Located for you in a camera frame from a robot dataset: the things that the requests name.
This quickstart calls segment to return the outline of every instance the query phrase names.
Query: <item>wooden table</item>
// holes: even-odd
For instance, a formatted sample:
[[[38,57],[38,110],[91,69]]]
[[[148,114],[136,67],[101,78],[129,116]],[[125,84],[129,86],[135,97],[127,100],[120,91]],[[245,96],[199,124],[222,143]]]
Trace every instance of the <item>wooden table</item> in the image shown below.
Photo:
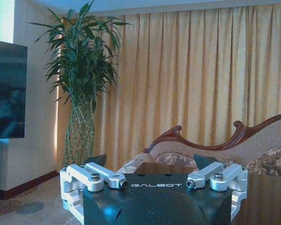
[[[193,168],[143,163],[136,173],[190,173]],[[232,225],[281,225],[281,177],[249,174],[248,197]]]

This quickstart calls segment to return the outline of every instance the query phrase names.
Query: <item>metal bracket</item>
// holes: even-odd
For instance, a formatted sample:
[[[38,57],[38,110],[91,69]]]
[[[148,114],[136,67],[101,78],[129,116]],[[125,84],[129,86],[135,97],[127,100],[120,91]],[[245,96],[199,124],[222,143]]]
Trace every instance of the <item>metal bracket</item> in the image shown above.
[[[84,224],[83,202],[79,191],[87,187],[91,192],[99,192],[104,188],[104,181],[113,189],[127,187],[124,174],[115,173],[95,163],[87,163],[83,167],[73,164],[63,168],[60,171],[63,208]]]
[[[239,212],[241,201],[247,198],[248,171],[238,164],[223,168],[222,163],[213,162],[200,171],[188,174],[186,185],[189,188],[203,188],[210,179],[210,187],[214,191],[232,192],[231,221]]]

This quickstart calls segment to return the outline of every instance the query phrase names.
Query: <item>television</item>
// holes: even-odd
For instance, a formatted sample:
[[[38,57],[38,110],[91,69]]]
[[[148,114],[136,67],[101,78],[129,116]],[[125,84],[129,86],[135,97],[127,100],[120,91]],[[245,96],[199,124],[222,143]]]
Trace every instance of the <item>television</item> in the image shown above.
[[[27,47],[0,41],[0,139],[23,138]]]

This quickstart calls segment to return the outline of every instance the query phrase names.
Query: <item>bolt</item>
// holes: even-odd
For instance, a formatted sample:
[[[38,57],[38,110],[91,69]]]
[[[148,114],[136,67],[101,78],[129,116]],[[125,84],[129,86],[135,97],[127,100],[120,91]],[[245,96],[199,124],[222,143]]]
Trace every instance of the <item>bolt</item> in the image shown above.
[[[128,186],[128,182],[126,180],[120,180],[119,185],[120,189],[126,188]]]
[[[223,180],[223,179],[224,179],[224,174],[222,174],[221,172],[216,172],[216,173],[214,174],[214,178],[215,178],[216,180]]]
[[[90,180],[91,180],[91,181],[100,180],[100,174],[98,174],[97,172],[92,173],[92,174],[90,175]]]
[[[188,180],[186,182],[186,186],[188,186],[189,188],[194,188],[196,186],[196,182],[194,180]]]

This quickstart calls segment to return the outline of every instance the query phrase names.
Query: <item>patterned carpet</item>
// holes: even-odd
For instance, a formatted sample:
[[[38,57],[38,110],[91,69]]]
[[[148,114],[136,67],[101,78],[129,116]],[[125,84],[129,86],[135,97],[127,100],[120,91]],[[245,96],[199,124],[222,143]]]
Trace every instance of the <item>patterned carpet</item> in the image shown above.
[[[0,225],[80,225],[62,208],[59,177],[0,200]]]

